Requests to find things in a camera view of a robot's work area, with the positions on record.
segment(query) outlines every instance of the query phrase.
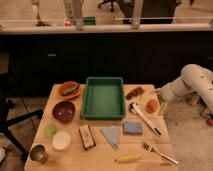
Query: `grey sponge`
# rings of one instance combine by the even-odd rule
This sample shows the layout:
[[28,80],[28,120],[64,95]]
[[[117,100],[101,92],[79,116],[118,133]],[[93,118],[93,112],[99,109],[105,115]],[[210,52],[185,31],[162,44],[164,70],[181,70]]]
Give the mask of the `grey sponge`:
[[124,134],[142,134],[142,124],[140,122],[124,122],[123,123]]

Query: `brown bowl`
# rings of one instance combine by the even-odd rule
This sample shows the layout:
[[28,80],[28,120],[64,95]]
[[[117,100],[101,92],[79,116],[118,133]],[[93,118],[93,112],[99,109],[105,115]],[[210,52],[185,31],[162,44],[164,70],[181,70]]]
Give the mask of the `brown bowl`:
[[69,101],[59,102],[54,106],[52,114],[61,123],[69,123],[75,114],[75,106]]

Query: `small bowl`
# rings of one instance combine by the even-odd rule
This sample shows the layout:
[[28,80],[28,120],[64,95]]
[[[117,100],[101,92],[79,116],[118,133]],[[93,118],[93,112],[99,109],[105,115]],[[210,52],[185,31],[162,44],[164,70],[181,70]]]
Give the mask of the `small bowl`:
[[70,101],[57,103],[52,110],[53,117],[61,123],[69,123],[75,114],[75,106]]
[[78,88],[76,91],[74,91],[73,93],[70,93],[70,94],[68,94],[68,95],[66,95],[66,96],[63,96],[63,95],[62,95],[62,93],[63,93],[64,90],[66,90],[66,89],[68,89],[68,88],[70,88],[70,87],[73,87],[73,86],[75,86],[75,85],[77,85],[77,84],[78,84],[78,83],[77,83],[77,82],[74,82],[74,81],[67,81],[67,82],[64,82],[64,83],[59,87],[59,89],[58,89],[58,94],[59,94],[59,96],[60,96],[61,98],[63,98],[63,99],[67,99],[67,100],[70,100],[70,99],[73,99],[73,98],[79,96],[79,95],[81,94],[81,91],[82,91],[81,86],[79,86],[79,88]]
[[59,151],[67,151],[71,145],[71,136],[68,132],[58,132],[53,137],[52,145]]

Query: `yellow food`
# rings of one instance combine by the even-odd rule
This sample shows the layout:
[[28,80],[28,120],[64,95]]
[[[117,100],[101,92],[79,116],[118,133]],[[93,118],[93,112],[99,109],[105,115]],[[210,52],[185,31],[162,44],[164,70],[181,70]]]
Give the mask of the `yellow food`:
[[128,163],[128,162],[134,162],[136,160],[139,160],[141,158],[141,152],[131,152],[131,153],[128,153],[126,155],[122,155],[122,156],[119,156],[117,158],[115,158],[115,162],[117,163]]

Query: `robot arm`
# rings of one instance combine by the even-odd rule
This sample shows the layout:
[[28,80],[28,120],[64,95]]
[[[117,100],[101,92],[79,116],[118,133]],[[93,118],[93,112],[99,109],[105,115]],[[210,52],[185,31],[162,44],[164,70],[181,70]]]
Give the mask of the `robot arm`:
[[189,93],[197,92],[213,113],[213,73],[199,65],[183,67],[181,76],[160,88],[165,101],[174,101]]

